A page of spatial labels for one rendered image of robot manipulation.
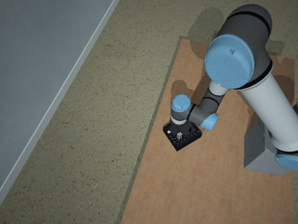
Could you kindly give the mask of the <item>black lighting desk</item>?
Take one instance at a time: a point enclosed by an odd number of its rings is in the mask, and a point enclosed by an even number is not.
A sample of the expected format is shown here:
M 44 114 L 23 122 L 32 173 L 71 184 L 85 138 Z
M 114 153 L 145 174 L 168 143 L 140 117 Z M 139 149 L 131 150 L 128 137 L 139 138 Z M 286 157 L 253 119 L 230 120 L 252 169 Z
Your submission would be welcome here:
M 182 134 L 181 139 L 177 138 L 177 134 L 173 135 L 170 132 L 170 123 L 163 127 L 165 135 L 168 137 L 169 141 L 172 143 L 176 151 L 179 151 L 180 149 L 184 148 L 185 146 L 189 145 L 202 136 L 202 132 L 198 129 L 198 127 L 194 123 L 192 123 L 192 125 L 194 127 L 194 133 L 191 133 L 187 137 Z

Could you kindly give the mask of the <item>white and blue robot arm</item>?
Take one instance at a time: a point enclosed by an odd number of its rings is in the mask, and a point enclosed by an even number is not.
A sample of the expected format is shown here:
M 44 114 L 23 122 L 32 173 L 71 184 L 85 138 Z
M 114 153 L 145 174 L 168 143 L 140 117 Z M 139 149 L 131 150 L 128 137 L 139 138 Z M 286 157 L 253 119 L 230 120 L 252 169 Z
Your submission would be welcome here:
M 298 102 L 291 106 L 271 74 L 273 62 L 265 50 L 271 29 L 271 16 L 260 5 L 243 5 L 231 12 L 205 55 L 211 82 L 200 104 L 178 94 L 173 98 L 171 115 L 213 130 L 227 90 L 241 90 L 268 128 L 277 149 L 276 162 L 298 172 Z

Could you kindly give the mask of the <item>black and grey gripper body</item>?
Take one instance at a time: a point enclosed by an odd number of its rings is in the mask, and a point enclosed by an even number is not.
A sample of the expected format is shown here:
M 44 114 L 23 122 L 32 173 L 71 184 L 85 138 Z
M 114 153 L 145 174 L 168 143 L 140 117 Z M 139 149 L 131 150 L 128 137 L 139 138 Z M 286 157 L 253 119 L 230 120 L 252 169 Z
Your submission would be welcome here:
M 172 115 L 170 118 L 170 132 L 173 135 L 178 134 L 179 132 L 181 132 L 184 136 L 188 136 L 191 133 L 194 133 L 194 127 L 192 125 L 192 123 L 188 120 L 182 120 L 182 121 L 178 121 L 175 120 Z

